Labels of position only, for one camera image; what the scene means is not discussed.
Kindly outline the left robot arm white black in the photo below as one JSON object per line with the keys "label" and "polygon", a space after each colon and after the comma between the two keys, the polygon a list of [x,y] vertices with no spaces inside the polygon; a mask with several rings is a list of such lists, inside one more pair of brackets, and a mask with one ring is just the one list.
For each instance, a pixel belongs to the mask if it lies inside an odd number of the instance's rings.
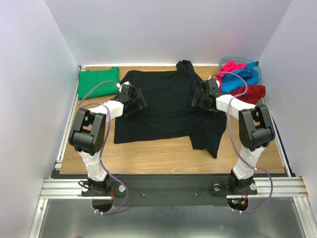
{"label": "left robot arm white black", "polygon": [[147,106],[140,89],[130,83],[117,84],[119,94],[95,107],[80,106],[69,133],[69,144],[81,156],[88,178],[79,181],[82,196],[124,196],[126,186],[106,169],[102,153],[112,119],[130,116]]}

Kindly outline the black t shirt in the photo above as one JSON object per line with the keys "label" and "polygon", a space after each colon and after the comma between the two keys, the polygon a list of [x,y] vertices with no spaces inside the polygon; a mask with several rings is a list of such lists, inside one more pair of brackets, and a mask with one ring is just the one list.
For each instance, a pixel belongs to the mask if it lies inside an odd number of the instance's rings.
{"label": "black t shirt", "polygon": [[217,158],[226,114],[192,106],[202,79],[188,60],[174,71],[131,70],[121,80],[140,89],[147,107],[115,120],[114,143],[129,143],[189,136],[193,149],[206,149]]}

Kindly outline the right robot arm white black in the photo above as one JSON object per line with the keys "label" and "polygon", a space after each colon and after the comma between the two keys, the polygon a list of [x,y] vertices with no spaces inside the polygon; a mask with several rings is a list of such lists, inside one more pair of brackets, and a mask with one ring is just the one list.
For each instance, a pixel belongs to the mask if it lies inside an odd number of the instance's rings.
{"label": "right robot arm white black", "polygon": [[232,193],[238,193],[253,184],[254,171],[259,170],[257,162],[264,149],[275,139],[270,113],[265,105],[254,105],[220,92],[218,83],[209,79],[197,87],[192,106],[212,112],[226,112],[238,119],[241,152],[238,161],[230,172],[228,187]]}

